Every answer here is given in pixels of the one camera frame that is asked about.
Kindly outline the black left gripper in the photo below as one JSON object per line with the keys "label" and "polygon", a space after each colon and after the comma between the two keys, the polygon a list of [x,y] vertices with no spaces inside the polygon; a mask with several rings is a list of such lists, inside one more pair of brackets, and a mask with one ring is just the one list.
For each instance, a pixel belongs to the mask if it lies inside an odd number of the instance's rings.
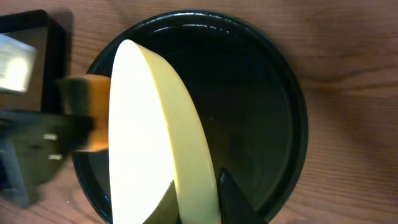
{"label": "black left gripper", "polygon": [[20,207],[39,201],[39,185],[54,177],[92,129],[86,116],[2,110],[1,193]]}

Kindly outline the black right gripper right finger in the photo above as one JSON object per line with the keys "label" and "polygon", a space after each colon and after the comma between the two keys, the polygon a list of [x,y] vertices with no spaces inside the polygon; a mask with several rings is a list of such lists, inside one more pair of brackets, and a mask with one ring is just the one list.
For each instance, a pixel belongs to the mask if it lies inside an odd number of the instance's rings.
{"label": "black right gripper right finger", "polygon": [[267,224],[246,200],[226,168],[220,169],[216,183],[222,224]]}

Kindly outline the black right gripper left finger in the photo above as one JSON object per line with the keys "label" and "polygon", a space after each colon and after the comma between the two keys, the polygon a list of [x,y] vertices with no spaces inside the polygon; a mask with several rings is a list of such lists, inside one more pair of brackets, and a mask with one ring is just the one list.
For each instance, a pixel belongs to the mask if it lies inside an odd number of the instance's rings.
{"label": "black right gripper left finger", "polygon": [[144,224],[178,224],[180,223],[177,196],[174,182],[170,183],[167,191],[157,208],[147,218]]}

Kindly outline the orange green sponge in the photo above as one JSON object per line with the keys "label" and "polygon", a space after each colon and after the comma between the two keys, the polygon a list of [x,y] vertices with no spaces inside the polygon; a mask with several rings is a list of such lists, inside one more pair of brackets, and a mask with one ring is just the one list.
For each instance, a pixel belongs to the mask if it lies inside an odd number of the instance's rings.
{"label": "orange green sponge", "polygon": [[85,146],[80,151],[100,152],[109,146],[110,83],[109,77],[94,74],[69,76],[57,81],[67,111],[91,120]]}

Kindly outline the yellow plate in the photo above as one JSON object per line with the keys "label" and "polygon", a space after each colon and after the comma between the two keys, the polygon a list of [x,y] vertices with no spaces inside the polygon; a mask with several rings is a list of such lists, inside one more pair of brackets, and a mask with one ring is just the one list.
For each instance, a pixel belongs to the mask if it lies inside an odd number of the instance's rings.
{"label": "yellow plate", "polygon": [[182,223],[221,221],[215,172],[195,105],[175,69],[131,41],[119,45],[109,97],[114,223],[143,223],[170,185]]}

